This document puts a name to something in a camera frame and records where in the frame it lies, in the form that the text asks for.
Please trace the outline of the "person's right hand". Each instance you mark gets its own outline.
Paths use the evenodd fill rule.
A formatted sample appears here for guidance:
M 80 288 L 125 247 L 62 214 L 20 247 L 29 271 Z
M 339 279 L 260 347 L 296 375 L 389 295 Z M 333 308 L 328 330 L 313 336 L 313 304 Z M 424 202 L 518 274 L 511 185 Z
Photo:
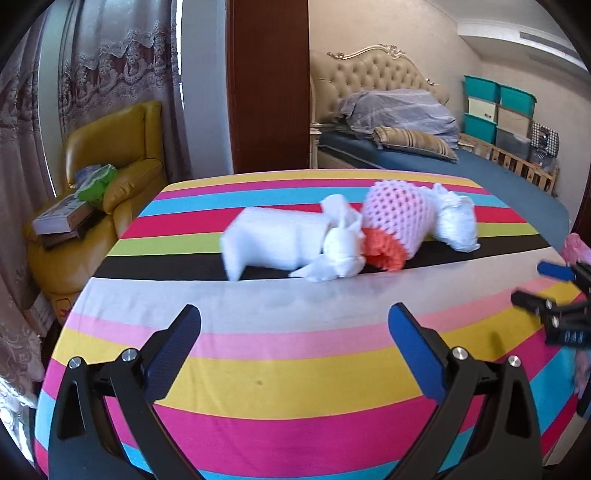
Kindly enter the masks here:
M 591 353 L 589 349 L 580 349 L 575 354 L 575 372 L 573 377 L 574 392 L 581 398 L 590 379 Z

